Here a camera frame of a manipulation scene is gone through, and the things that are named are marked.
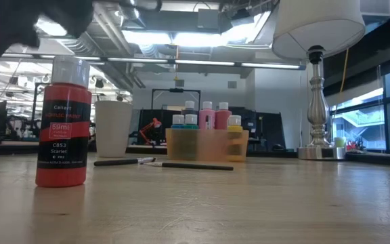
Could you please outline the large pink paint bottle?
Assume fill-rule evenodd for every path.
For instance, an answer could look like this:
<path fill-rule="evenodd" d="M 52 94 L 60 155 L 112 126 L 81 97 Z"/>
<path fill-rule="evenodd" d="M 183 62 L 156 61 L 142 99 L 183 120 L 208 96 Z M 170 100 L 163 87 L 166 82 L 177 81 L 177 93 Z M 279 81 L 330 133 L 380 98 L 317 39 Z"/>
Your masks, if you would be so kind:
<path fill-rule="evenodd" d="M 204 101 L 202 103 L 202 109 L 199 111 L 198 120 L 198 125 L 201 129 L 215 128 L 215 110 L 213 110 L 212 102 Z"/>

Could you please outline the small green paint bottle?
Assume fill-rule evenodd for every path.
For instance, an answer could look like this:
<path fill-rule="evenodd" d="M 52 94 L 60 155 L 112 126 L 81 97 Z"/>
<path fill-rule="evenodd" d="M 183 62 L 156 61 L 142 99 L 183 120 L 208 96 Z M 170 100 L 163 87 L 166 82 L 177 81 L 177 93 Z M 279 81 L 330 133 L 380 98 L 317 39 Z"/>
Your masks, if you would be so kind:
<path fill-rule="evenodd" d="M 186 131 L 184 148 L 187 157 L 194 160 L 196 159 L 197 150 L 198 116 L 195 114 L 186 114 L 184 129 Z"/>

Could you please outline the large black paint bottle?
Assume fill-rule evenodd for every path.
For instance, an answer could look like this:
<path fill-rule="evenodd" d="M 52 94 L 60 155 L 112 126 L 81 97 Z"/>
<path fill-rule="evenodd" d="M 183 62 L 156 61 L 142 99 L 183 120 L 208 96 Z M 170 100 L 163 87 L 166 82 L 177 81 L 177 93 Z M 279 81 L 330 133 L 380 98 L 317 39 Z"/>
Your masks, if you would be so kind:
<path fill-rule="evenodd" d="M 195 109 L 195 102 L 194 101 L 185 101 L 185 107 L 181 111 L 182 115 L 197 115 L 198 111 Z"/>

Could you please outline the small blue paint bottle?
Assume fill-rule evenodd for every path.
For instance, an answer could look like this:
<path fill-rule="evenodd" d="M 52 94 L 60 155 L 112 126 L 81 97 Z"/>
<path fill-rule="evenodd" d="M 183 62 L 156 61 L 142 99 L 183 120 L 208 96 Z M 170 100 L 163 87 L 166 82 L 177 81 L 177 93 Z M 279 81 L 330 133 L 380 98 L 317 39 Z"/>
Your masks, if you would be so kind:
<path fill-rule="evenodd" d="M 183 115 L 173 115 L 171 126 L 171 145 L 172 156 L 174 159 L 182 159 L 186 154 L 186 143 L 182 136 L 182 129 L 185 125 L 185 117 Z"/>

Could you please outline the large red paint bottle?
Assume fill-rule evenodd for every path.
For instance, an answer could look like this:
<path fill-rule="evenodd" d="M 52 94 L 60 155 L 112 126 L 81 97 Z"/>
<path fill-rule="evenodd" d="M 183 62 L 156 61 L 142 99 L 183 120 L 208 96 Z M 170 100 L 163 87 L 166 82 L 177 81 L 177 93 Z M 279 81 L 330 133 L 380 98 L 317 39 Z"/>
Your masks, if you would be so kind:
<path fill-rule="evenodd" d="M 228 119 L 232 115 L 227 102 L 220 102 L 219 109 L 215 113 L 215 129 L 227 129 Z"/>

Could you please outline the small yellow paint bottle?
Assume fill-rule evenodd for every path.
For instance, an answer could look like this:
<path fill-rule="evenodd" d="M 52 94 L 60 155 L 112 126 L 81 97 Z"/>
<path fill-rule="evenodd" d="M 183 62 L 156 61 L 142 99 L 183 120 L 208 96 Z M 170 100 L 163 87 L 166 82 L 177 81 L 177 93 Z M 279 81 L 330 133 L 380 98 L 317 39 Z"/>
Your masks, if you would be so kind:
<path fill-rule="evenodd" d="M 227 158 L 229 161 L 242 161 L 242 132 L 241 116 L 231 115 L 227 120 Z"/>

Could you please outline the black handled paint brush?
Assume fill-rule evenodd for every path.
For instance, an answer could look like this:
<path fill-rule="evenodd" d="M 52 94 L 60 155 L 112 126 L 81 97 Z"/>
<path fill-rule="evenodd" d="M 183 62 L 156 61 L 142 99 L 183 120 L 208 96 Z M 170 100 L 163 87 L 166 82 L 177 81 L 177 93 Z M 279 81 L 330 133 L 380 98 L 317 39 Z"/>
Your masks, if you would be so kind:
<path fill-rule="evenodd" d="M 116 166 L 116 165 L 139 165 L 144 163 L 153 163 L 156 161 L 156 157 L 144 157 L 136 159 L 113 159 L 105 161 L 96 161 L 93 165 L 96 167 L 102 166 Z"/>
<path fill-rule="evenodd" d="M 151 162 L 143 163 L 152 167 L 170 167 L 170 168 L 182 168 L 182 169 L 206 169 L 206 170 L 221 170 L 221 171 L 233 171 L 232 166 L 220 166 L 220 165 L 199 165 L 199 164 L 188 164 L 188 163 L 161 163 Z"/>

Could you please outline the small scarlet paint bottle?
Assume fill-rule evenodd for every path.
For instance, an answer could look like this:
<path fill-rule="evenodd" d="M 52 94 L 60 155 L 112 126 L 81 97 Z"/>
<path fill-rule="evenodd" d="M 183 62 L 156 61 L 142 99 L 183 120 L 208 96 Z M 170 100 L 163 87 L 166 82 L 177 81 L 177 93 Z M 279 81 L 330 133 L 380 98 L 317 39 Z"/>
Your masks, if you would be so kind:
<path fill-rule="evenodd" d="M 84 183 L 87 169 L 91 92 L 90 65 L 73 56 L 53 59 L 44 89 L 35 183 L 69 187 Z"/>

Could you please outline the orange translucent plastic bin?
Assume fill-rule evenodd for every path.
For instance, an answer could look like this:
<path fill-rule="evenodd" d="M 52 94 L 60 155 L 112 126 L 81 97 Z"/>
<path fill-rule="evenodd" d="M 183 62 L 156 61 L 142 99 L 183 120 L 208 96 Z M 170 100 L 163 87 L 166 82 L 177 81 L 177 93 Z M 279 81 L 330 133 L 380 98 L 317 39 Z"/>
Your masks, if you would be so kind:
<path fill-rule="evenodd" d="M 186 131 L 182 129 L 182 136 L 185 140 Z M 172 154 L 171 145 L 171 128 L 166 129 L 166 141 L 167 141 L 167 156 L 171 160 L 182 161 L 211 161 L 211 162 L 226 162 L 229 161 L 227 157 L 228 147 L 228 131 L 223 129 L 198 129 L 197 131 L 197 150 L 196 159 L 191 160 L 185 154 L 182 159 L 174 159 Z M 248 145 L 248 131 L 242 132 L 242 161 L 246 161 L 246 152 Z"/>

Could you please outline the red desk lamp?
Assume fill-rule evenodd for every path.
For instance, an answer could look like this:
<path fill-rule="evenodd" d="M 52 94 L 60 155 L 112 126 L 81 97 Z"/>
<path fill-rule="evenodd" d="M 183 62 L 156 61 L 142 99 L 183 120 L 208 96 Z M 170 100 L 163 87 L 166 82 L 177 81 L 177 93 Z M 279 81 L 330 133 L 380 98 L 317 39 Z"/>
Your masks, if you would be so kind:
<path fill-rule="evenodd" d="M 154 117 L 149 124 L 139 130 L 139 134 L 144 139 L 145 144 L 150 146 L 156 146 L 158 144 L 161 126 L 162 123 Z"/>

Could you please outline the long ceiling light strip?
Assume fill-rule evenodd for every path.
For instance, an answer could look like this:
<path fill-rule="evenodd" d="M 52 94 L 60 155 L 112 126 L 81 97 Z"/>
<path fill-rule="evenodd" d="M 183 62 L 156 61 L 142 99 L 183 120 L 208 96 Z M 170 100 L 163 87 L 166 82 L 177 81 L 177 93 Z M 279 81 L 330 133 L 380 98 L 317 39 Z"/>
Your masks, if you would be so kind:
<path fill-rule="evenodd" d="M 108 56 L 73 56 L 93 63 L 105 62 L 124 62 L 138 64 L 171 64 L 171 65 L 199 65 L 199 66 L 223 66 L 235 68 L 264 68 L 278 70 L 305 70 L 304 64 L 281 64 L 281 63 L 255 63 L 255 62 L 230 62 L 230 61 L 213 61 L 213 60 L 181 60 L 181 59 L 165 59 L 165 58 L 122 58 Z"/>

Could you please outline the black partition panels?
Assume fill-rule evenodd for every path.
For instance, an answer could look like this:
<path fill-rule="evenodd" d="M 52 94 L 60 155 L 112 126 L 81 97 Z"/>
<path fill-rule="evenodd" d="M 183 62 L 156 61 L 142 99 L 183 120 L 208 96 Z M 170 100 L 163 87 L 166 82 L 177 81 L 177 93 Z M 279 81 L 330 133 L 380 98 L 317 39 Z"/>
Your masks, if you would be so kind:
<path fill-rule="evenodd" d="M 249 131 L 248 151 L 273 151 L 274 145 L 286 148 L 282 115 L 280 113 L 258 113 L 255 110 L 244 107 L 232 106 L 230 111 L 233 115 L 242 117 L 244 130 Z M 159 120 L 162 125 L 146 133 L 147 139 L 155 145 L 165 145 L 165 130 L 172 124 L 172 116 L 179 115 L 180 111 L 163 109 L 141 109 L 137 115 L 138 131 L 152 122 L 153 118 Z"/>

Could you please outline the white cup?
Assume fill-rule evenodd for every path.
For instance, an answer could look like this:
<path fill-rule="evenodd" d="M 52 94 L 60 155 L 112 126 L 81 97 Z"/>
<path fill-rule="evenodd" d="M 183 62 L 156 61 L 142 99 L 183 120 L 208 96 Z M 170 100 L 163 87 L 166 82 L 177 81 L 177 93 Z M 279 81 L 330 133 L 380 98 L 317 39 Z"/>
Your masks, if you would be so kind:
<path fill-rule="evenodd" d="M 125 156 L 130 134 L 133 105 L 102 100 L 95 103 L 95 135 L 99 157 Z"/>

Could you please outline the silver table lamp white shade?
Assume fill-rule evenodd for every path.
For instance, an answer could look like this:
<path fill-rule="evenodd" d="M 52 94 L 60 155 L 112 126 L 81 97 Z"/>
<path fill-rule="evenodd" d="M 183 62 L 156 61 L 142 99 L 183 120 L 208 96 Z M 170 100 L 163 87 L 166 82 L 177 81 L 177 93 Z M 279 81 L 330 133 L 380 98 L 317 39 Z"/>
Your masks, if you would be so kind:
<path fill-rule="evenodd" d="M 325 56 L 345 51 L 364 34 L 360 0 L 280 0 L 272 51 L 282 59 L 309 60 L 313 70 L 307 109 L 311 142 L 297 149 L 299 159 L 344 159 L 345 147 L 326 139 L 329 107 L 320 65 Z"/>

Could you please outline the small red background object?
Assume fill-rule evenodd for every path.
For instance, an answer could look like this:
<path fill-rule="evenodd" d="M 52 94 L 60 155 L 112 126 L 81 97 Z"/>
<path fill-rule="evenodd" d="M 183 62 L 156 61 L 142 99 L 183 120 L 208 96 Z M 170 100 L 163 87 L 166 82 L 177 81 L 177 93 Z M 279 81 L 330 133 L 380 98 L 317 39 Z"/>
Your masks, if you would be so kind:
<path fill-rule="evenodd" d="M 363 151 L 365 149 L 362 140 L 349 140 L 346 143 L 346 151 Z"/>

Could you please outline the silver ventilation duct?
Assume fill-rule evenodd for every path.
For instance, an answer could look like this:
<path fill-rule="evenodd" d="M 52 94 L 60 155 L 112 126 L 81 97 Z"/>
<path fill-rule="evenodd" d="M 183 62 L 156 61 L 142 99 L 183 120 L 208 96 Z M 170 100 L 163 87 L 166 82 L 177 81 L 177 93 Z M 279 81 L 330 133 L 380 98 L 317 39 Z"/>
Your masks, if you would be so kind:
<path fill-rule="evenodd" d="M 73 54 L 80 56 L 105 56 L 106 52 L 91 38 L 88 33 L 83 33 L 79 38 L 71 35 L 56 37 L 55 40 L 69 49 Z"/>

